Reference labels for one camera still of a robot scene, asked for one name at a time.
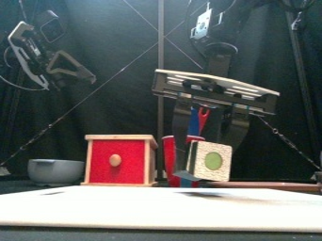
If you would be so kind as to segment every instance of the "red box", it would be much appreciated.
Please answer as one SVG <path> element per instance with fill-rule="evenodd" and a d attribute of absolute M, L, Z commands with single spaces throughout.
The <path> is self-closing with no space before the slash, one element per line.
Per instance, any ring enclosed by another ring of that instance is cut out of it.
<path fill-rule="evenodd" d="M 157 141 L 150 135 L 87 135 L 83 185 L 156 184 Z"/>

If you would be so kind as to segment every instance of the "black backdrop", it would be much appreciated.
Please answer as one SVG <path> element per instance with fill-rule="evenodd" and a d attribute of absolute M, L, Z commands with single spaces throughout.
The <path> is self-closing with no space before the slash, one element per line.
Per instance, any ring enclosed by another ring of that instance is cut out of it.
<path fill-rule="evenodd" d="M 18 2 L 9 0 L 0 4 L 2 53 L 9 47 L 6 37 L 23 20 Z M 150 134 L 158 138 L 158 97 L 152 87 L 154 71 L 161 65 L 160 55 L 164 55 L 166 69 L 204 72 L 205 61 L 190 45 L 184 22 L 188 3 L 188 0 L 165 0 L 165 40 L 164 53 L 160 53 L 158 0 L 25 1 L 31 23 L 45 9 L 59 15 L 66 34 L 54 45 L 86 65 L 97 75 L 97 83 L 78 83 L 61 91 L 22 91 L 0 83 L 2 160 L 50 123 L 70 113 L 9 162 L 13 173 L 27 173 L 31 158 L 86 161 L 87 134 Z M 281 92 L 277 115 L 266 120 L 317 164 L 322 129 L 321 9 L 321 1 L 317 1 L 305 14 L 307 28 L 300 31 L 317 125 L 316 143 L 312 143 L 286 12 L 276 1 L 252 11 L 230 70 L 232 78 Z M 2 60 L 2 75 L 14 83 L 38 88 L 19 71 L 14 55 L 5 57 L 13 68 Z M 172 135 L 173 108 L 174 102 L 165 100 L 165 135 Z M 253 118 L 246 140 L 233 157 L 232 179 L 309 180 L 313 172 L 315 167 Z"/>

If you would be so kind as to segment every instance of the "box knob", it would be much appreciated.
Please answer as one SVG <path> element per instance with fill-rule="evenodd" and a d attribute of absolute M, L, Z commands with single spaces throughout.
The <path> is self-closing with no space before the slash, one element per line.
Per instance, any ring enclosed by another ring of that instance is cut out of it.
<path fill-rule="evenodd" d="M 113 167 L 117 167 L 122 162 L 122 158 L 118 154 L 113 154 L 110 157 L 110 164 Z"/>

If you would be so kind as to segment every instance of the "white table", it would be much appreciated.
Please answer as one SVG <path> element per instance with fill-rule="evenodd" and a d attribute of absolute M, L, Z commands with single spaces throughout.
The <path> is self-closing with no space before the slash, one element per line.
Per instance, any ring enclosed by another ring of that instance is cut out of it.
<path fill-rule="evenodd" d="M 0 203 L 0 226 L 322 233 L 322 196 L 270 189 L 70 186 Z"/>

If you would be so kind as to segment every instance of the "bowl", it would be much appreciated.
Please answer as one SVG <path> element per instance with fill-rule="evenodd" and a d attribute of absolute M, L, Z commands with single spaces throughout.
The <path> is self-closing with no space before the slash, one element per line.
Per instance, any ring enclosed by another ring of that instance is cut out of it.
<path fill-rule="evenodd" d="M 31 159 L 29 175 L 37 185 L 63 186 L 79 181 L 85 172 L 85 162 L 57 159 Z"/>

